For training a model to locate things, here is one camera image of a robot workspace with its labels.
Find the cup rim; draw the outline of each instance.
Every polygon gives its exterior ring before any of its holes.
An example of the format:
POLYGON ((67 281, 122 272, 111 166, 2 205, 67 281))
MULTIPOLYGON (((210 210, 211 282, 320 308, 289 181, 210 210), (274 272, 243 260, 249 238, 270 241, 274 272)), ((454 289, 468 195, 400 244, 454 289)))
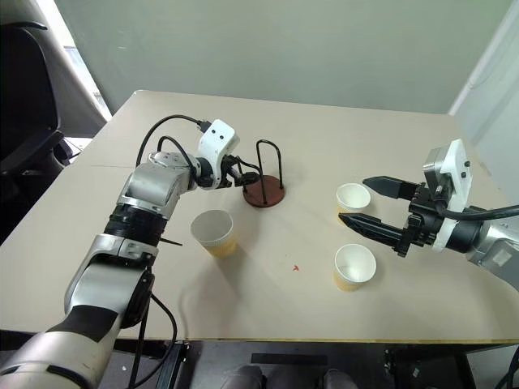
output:
POLYGON ((375 276, 375 273, 376 273, 376 259, 375 259, 375 256, 373 255, 373 253, 371 252, 370 249, 368 249, 367 247, 363 246, 363 245, 359 245, 358 243, 349 243, 347 245, 343 245, 342 247, 339 248, 339 250, 337 250, 337 252, 335 253, 335 259, 334 259, 334 264, 335 264, 335 271, 337 272, 337 274, 346 282, 350 283, 350 284, 364 284, 365 282, 371 280, 374 276, 375 276), (339 255, 339 253, 344 250, 346 247, 349 247, 349 246, 359 246, 361 247, 363 250, 365 250, 368 254, 369 254, 369 257, 370 257, 370 262, 372 262, 374 264, 374 267, 373 267, 373 272, 371 273, 371 275, 369 277, 367 277, 365 280, 363 281, 356 281, 356 280, 351 280, 350 278, 348 278, 346 275, 344 275, 342 273, 341 270, 339 270, 339 267, 337 266, 337 256, 339 255))
POLYGON ((205 211, 205 212, 202 212, 200 213, 192 222, 191 222, 191 227, 190 227, 190 231, 191 231, 191 235, 193 236, 194 239, 196 239, 196 241, 198 243, 200 243, 200 245, 202 246, 206 246, 206 247, 215 247, 215 246, 219 246, 221 245, 222 243, 224 243, 229 237, 230 235, 233 233, 233 230, 234 230, 234 220, 233 220, 233 217, 227 212, 227 211, 224 211, 223 209, 210 209, 208 211, 205 211), (205 240, 202 240, 202 239, 199 239, 196 237, 196 235, 193 233, 193 224, 195 223, 196 220, 198 220, 201 216, 204 216, 210 212, 219 212, 219 213, 225 213, 228 217, 229 217, 229 220, 230 220, 230 227, 229 227, 229 231, 227 231, 222 237, 219 237, 218 239, 212 239, 210 241, 205 241, 205 240))
POLYGON ((342 208, 345 208, 345 209, 354 209, 354 210, 363 209, 363 208, 367 207, 369 205, 369 203, 371 202, 371 193, 369 192, 369 190, 366 189, 366 187, 364 185, 359 184, 357 182, 347 182, 346 184, 342 184, 341 186, 339 186, 335 192, 335 197, 337 199, 337 203, 339 204, 339 206, 342 208), (362 188, 364 194, 367 195, 366 204, 362 205, 361 207, 351 207, 350 205, 347 205, 344 201, 342 201, 342 199, 339 197, 339 191, 346 186, 356 186, 356 187, 362 188))

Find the brown round base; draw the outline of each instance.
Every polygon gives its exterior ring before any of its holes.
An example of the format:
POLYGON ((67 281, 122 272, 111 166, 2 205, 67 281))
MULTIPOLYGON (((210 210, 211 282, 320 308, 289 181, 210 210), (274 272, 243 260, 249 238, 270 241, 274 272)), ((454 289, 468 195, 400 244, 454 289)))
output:
POLYGON ((255 182, 247 185, 243 197, 252 207, 267 208, 276 205, 285 197, 285 189, 279 187, 279 180, 273 176, 263 176, 265 185, 265 197, 267 202, 264 203, 261 193, 261 182, 255 182))

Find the white paper cup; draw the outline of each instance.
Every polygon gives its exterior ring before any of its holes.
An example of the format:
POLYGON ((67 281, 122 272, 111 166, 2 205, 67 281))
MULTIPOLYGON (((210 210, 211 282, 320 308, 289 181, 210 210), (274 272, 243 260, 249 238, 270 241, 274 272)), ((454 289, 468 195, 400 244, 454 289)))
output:
POLYGON ((236 251, 234 222, 229 213, 213 209, 191 223, 191 234, 211 255, 224 258, 236 251))
POLYGON ((375 275, 375 256, 366 247, 351 244, 335 254, 333 280, 341 290, 355 290, 375 275))
POLYGON ((361 212, 371 201, 370 192, 361 184, 344 184, 337 188, 339 213, 361 212))

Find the table surface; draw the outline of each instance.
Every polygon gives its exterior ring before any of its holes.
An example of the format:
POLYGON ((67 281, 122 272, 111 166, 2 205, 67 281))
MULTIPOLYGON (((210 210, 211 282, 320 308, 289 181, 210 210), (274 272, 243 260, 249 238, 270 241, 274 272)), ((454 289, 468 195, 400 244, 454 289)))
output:
MULTIPOLYGON (((1 329, 43 331, 61 321, 66 287, 102 233, 144 134, 172 113, 224 120, 240 136, 234 153, 245 160, 255 160, 257 139, 272 140, 282 152, 286 185, 285 199, 267 209, 248 205, 239 188, 181 197, 164 237, 184 246, 159 244, 153 268, 154 293, 174 312, 179 339, 519 339, 519 296, 502 280, 451 251, 413 246, 399 258, 337 219, 335 190, 342 183, 378 175, 423 181, 428 152, 461 137, 454 118, 146 91, 128 100, 0 247, 1 329), (239 247, 227 259, 212 258, 189 232, 197 215, 214 208, 230 212, 237 227, 239 247), (334 254, 347 243, 369 247, 377 260, 374 279, 354 292, 332 282, 334 254)), ((188 152, 200 137, 191 123, 173 120, 148 150, 165 134, 188 152)), ((505 205, 471 147, 468 153, 470 202, 505 205)), ((274 156, 265 148, 266 173, 276 172, 274 156)), ((372 193, 366 213, 401 227, 407 205, 372 193)), ((121 335, 136 334, 132 328, 121 335)), ((152 306, 147 337, 170 334, 168 319, 152 306)))

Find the chair backrest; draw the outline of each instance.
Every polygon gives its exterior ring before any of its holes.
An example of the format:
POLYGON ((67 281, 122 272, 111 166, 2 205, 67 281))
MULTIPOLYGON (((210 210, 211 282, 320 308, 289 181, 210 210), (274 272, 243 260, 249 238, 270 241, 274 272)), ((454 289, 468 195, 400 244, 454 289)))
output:
POLYGON ((41 47, 24 28, 2 26, 0 33, 2 157, 35 129, 56 130, 59 116, 41 47))

